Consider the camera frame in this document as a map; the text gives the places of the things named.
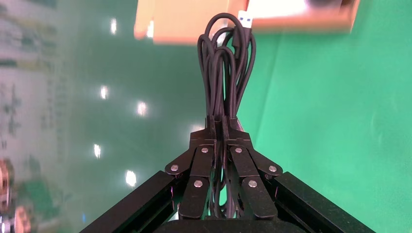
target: metal rivet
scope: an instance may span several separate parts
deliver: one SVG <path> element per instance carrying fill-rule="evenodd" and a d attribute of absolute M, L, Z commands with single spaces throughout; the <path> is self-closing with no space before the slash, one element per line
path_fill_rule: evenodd
<path fill-rule="evenodd" d="M 203 185 L 203 183 L 202 183 L 202 181 L 200 181 L 200 180 L 197 180 L 197 181 L 194 182 L 194 186 L 195 186 L 196 188 L 200 188 L 200 187 L 202 187 L 202 185 Z"/>
<path fill-rule="evenodd" d="M 177 171 L 178 169 L 179 169 L 179 166 L 176 165 L 176 164 L 173 164 L 173 165 L 170 167 L 170 170 L 172 170 L 172 171 Z"/>
<path fill-rule="evenodd" d="M 254 187 L 256 187 L 257 185 L 258 185 L 258 184 L 256 183 L 256 181 L 254 181 L 254 180 L 249 181 L 249 186 L 250 186 L 250 187 L 254 188 Z"/>
<path fill-rule="evenodd" d="M 275 167 L 275 166 L 269 166 L 269 170 L 270 170 L 271 172 L 275 172 L 275 171 L 277 171 L 277 169 L 276 169 L 276 167 Z"/>

